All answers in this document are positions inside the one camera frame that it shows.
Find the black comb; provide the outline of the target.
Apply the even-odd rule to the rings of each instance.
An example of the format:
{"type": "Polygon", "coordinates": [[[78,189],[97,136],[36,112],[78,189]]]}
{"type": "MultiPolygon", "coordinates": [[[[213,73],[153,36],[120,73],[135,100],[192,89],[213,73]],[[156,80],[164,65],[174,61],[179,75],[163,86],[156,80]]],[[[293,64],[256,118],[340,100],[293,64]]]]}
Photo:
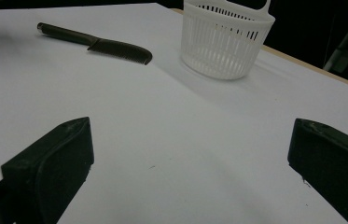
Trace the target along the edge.
{"type": "Polygon", "coordinates": [[[103,53],[126,61],[147,65],[153,59],[153,55],[149,50],[133,44],[104,39],[44,22],[40,22],[37,25],[37,30],[43,35],[84,45],[90,51],[103,53]]]}

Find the white slatted plastic basket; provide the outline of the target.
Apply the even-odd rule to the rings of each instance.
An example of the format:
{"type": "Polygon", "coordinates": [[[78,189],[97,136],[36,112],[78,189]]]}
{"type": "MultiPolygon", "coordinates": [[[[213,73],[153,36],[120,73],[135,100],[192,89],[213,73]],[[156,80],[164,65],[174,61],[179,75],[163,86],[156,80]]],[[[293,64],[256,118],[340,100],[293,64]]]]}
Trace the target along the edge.
{"type": "Polygon", "coordinates": [[[275,22],[270,4],[253,9],[229,0],[184,0],[183,62],[212,78],[247,76],[275,22]]]}

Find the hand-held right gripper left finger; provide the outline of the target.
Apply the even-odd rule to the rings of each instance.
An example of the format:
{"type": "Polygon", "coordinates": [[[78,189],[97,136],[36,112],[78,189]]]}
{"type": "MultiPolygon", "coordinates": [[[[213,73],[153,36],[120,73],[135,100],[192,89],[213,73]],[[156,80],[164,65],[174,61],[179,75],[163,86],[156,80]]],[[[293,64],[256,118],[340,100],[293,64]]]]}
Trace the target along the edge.
{"type": "Polygon", "coordinates": [[[90,119],[58,125],[1,166],[4,224],[57,224],[93,163],[90,119]]]}

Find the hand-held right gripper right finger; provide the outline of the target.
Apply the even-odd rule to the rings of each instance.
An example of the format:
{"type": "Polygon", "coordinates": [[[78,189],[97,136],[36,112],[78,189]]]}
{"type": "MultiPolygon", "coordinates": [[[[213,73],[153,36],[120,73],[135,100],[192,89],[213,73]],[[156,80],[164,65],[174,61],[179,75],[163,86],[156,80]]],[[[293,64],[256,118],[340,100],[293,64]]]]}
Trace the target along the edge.
{"type": "Polygon", "coordinates": [[[348,135],[323,123],[296,119],[287,160],[348,222],[348,135]]]}

